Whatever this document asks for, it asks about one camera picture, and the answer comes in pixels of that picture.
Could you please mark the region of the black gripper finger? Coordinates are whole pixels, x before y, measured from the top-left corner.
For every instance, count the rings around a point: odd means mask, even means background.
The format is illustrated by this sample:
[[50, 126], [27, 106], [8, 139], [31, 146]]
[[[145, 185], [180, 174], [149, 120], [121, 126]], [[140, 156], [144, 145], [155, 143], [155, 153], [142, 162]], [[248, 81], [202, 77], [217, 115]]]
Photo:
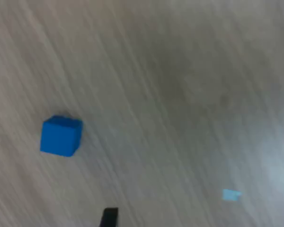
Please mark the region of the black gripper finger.
[[107, 207], [103, 210], [100, 227], [118, 227], [118, 208]]

